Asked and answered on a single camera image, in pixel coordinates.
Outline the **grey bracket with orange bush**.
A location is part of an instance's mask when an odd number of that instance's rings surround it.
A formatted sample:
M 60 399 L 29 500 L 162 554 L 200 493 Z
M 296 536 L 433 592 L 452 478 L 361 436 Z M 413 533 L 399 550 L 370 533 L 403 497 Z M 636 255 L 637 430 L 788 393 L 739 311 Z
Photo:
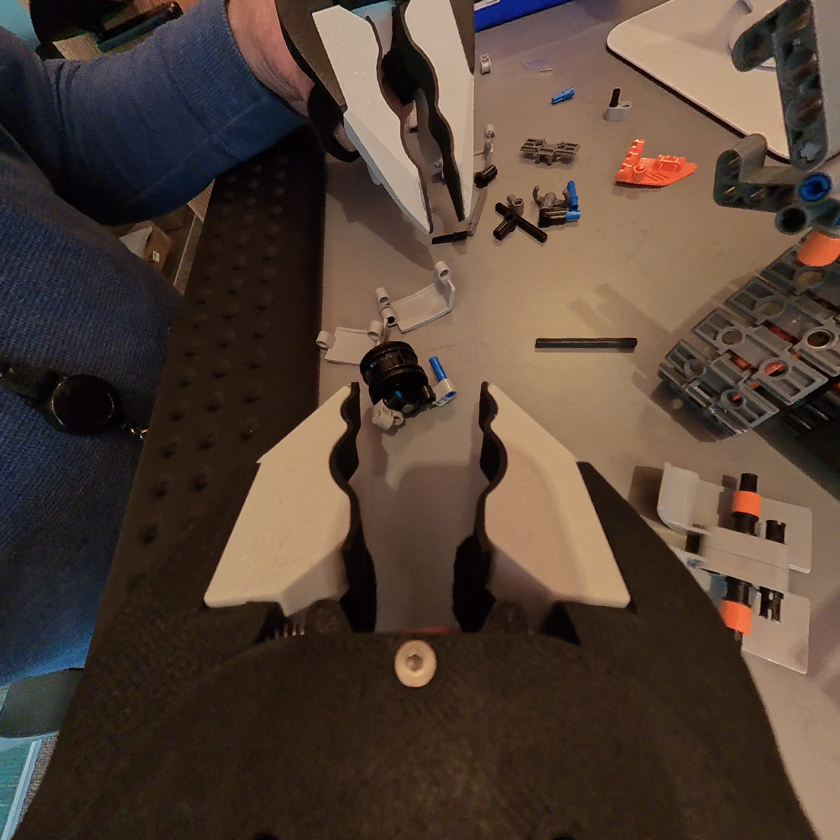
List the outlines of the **grey bracket with orange bush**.
M 756 481 L 704 480 L 665 463 L 634 469 L 629 501 L 687 567 L 742 651 L 804 675 L 812 608 L 793 584 L 812 571 L 812 511 Z

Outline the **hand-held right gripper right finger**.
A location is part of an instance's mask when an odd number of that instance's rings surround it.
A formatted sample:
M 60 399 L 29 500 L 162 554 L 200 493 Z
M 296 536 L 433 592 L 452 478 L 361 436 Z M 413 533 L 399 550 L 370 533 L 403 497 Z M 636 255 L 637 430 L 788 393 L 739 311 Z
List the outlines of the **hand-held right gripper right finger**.
M 533 633 L 560 604 L 629 606 L 577 458 L 489 382 L 480 387 L 478 423 L 486 487 L 455 555 L 459 628 L 477 633 L 501 603 L 513 604 Z

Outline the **person's left hand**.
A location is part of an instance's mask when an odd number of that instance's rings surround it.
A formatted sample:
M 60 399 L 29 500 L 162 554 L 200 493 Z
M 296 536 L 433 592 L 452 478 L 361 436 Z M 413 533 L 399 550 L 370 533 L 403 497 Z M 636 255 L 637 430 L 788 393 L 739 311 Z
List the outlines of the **person's left hand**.
M 267 89 L 293 111 L 309 117 L 314 84 L 292 57 L 274 1 L 228 1 L 227 21 L 239 53 Z

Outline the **white curved panel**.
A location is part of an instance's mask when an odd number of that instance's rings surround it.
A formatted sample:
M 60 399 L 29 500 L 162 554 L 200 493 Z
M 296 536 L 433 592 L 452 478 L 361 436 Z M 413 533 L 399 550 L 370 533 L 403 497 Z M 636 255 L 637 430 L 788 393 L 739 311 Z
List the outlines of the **white curved panel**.
M 442 182 L 443 154 L 433 136 L 430 119 L 427 98 L 418 88 L 414 92 L 412 109 L 402 126 L 403 144 L 424 181 Z

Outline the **colourful printed carton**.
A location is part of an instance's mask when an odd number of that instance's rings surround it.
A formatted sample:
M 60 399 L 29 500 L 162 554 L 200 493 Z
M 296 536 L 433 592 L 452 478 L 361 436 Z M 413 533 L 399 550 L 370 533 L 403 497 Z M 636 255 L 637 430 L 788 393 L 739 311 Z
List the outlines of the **colourful printed carton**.
M 11 838 L 24 809 L 39 753 L 57 735 L 72 687 L 64 671 L 21 679 L 2 691 L 2 838 Z

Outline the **blue plastic bin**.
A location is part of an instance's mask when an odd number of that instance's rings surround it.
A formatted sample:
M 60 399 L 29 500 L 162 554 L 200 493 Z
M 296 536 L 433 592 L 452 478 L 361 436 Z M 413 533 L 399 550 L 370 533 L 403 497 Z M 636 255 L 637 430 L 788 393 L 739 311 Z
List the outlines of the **blue plastic bin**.
M 475 1 L 475 29 L 476 32 L 484 31 L 568 2 L 564 0 Z

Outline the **grey H-shaped connector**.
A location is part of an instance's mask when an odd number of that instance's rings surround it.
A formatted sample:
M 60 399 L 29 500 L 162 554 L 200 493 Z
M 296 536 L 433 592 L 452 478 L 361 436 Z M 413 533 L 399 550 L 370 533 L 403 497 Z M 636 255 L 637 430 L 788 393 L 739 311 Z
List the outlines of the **grey H-shaped connector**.
M 520 147 L 520 156 L 536 165 L 572 165 L 580 148 L 579 143 L 569 141 L 551 143 L 546 139 L 527 139 Z

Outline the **white book stand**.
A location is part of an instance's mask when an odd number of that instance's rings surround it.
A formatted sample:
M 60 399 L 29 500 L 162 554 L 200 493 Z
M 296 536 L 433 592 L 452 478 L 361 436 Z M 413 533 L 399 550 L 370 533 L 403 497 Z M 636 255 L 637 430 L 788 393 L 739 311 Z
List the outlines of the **white book stand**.
M 740 72 L 732 47 L 780 1 L 672 1 L 614 27 L 606 46 L 616 56 L 742 135 L 759 133 L 788 159 L 773 63 Z

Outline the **long black axle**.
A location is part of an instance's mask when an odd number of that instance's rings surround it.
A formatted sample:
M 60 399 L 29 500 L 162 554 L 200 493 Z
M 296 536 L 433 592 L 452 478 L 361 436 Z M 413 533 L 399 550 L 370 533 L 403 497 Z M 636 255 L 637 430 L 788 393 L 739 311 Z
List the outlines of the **long black axle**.
M 501 221 L 493 229 L 492 235 L 494 239 L 502 241 L 514 229 L 519 229 L 541 244 L 544 244 L 548 240 L 548 235 L 544 230 L 516 213 L 509 205 L 496 203 L 495 210 L 501 216 Z
M 637 347 L 635 337 L 593 338 L 563 337 L 537 338 L 534 342 L 536 351 L 614 351 L 634 352 Z

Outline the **person's left forearm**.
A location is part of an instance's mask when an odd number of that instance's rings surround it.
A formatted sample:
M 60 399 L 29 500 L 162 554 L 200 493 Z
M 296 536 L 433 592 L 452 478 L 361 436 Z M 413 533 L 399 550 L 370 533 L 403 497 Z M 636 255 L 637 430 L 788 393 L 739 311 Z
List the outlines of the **person's left forearm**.
M 199 2 L 129 51 L 44 60 L 2 29 L 2 155 L 106 225 L 160 216 L 303 124 L 258 80 L 229 2 Z

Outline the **orange wedge brick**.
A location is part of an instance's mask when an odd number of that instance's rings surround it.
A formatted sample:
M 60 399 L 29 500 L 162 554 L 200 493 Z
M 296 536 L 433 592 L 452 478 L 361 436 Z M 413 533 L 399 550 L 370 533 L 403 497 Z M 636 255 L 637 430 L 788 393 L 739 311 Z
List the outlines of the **orange wedge brick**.
M 636 139 L 615 175 L 615 183 L 630 186 L 671 186 L 697 170 L 697 163 L 685 156 L 661 154 L 656 157 L 644 155 L 644 139 Z

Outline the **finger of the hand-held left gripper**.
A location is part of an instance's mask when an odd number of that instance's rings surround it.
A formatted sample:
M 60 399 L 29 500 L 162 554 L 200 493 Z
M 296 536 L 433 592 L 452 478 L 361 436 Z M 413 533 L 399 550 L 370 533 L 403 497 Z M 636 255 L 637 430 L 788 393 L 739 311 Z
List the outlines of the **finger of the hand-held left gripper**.
M 475 18 L 472 2 L 397 4 L 392 52 L 411 86 L 427 98 L 443 154 L 443 183 L 458 220 L 471 209 L 475 116 Z
M 343 94 L 343 126 L 372 180 L 424 233 L 431 218 L 419 170 L 403 143 L 402 122 L 385 98 L 382 44 L 374 23 L 344 7 L 312 14 Z

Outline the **grey orange tracked toy robot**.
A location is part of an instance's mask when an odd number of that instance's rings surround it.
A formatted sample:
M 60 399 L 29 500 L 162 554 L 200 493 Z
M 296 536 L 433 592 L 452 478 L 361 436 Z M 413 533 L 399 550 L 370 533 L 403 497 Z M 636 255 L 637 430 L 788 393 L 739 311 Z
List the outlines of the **grey orange tracked toy robot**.
M 716 204 L 773 216 L 799 241 L 677 342 L 658 374 L 724 434 L 792 413 L 838 419 L 838 2 L 783 2 L 734 43 L 737 70 L 772 59 L 789 164 L 758 133 L 718 159 Z

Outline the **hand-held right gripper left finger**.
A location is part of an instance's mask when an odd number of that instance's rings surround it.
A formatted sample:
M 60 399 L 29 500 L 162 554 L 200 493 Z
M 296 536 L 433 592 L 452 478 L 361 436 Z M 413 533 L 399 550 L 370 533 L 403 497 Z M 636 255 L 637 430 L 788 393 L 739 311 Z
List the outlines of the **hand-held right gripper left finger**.
M 375 567 L 351 486 L 360 429 L 353 382 L 259 458 L 205 591 L 207 607 L 269 603 L 290 617 L 333 600 L 355 632 L 375 630 Z

